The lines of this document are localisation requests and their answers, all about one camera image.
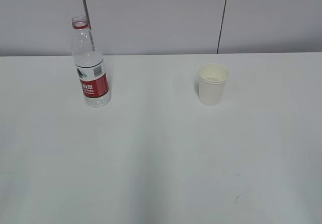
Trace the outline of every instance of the stacked paper cup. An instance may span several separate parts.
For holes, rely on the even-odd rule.
[[[199,100],[206,106],[216,106],[223,95],[229,71],[219,64],[207,64],[199,72]]]

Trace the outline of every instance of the red bottle label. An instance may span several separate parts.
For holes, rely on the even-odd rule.
[[[108,92],[109,87],[103,61],[93,67],[78,66],[77,73],[85,96],[97,98]]]

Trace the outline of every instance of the plastic water bottle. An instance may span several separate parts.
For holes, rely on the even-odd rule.
[[[74,16],[72,26],[71,51],[85,102],[90,107],[103,107],[111,100],[103,56],[95,49],[86,16]]]

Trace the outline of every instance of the paper cup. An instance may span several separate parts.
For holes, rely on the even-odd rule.
[[[220,64],[207,64],[199,72],[199,100],[206,106],[216,106],[223,95],[229,71]]]

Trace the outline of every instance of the bottle neck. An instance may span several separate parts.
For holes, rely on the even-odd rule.
[[[95,51],[92,32],[89,27],[83,29],[74,28],[73,33],[72,50],[75,53],[81,54]]]

